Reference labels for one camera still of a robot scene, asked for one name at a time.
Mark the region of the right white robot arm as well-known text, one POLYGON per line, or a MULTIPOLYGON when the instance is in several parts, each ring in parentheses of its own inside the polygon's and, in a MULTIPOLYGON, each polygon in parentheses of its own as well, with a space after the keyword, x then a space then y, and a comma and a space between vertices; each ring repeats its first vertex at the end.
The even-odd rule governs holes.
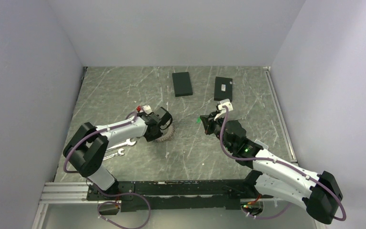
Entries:
POLYGON ((218 118, 219 112, 201 115, 206 135, 215 135, 223 153, 251 172, 244 179, 244 193, 249 198, 268 195, 304 209, 323 224, 346 220, 343 194, 333 174, 316 173, 295 166, 275 156, 262 144, 247 138, 237 120, 218 118))

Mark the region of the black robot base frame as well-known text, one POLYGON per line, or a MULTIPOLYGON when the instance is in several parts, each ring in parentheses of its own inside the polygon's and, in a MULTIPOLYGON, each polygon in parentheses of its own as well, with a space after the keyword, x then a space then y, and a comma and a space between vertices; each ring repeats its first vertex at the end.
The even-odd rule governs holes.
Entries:
POLYGON ((88 201, 118 200, 121 212, 161 209, 224 208, 240 210, 246 200, 256 199, 256 180, 261 172, 251 171, 244 179, 120 181, 118 192, 123 196, 103 195, 89 185, 88 201))

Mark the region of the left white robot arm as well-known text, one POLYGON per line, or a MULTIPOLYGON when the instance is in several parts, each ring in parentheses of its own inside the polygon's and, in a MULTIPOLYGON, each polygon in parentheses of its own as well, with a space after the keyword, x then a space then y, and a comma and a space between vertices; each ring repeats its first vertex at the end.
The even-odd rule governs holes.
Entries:
POLYGON ((116 145, 143 137, 162 142, 173 135, 173 117, 164 107, 152 110, 138 106, 119 122, 107 125, 82 124, 63 150, 65 173, 78 173, 99 188, 105 200, 119 193, 119 182, 102 164, 107 151, 116 145))

